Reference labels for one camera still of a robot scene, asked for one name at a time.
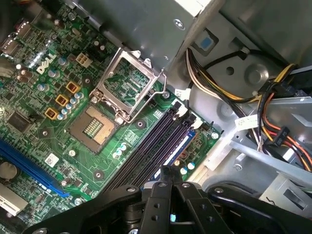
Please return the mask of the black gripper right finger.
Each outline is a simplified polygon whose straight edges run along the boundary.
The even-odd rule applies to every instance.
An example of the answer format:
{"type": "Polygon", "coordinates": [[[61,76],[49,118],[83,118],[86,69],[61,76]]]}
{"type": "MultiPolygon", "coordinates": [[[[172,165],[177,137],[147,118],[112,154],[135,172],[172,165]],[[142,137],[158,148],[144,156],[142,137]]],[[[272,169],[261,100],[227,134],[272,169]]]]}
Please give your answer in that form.
{"type": "Polygon", "coordinates": [[[311,220],[261,201],[229,186],[204,193],[184,182],[172,167],[175,189],[197,234],[310,234],[311,220]]]}

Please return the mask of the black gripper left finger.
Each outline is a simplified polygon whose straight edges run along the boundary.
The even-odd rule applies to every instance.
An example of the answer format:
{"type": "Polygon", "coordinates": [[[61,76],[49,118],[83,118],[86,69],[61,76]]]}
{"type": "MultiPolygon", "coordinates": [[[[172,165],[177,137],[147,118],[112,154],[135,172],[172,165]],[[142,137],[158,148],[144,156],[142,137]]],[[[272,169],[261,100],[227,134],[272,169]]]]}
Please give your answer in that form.
{"type": "Polygon", "coordinates": [[[25,234],[165,234],[173,168],[162,166],[150,189],[123,185],[27,228],[25,234]]]}

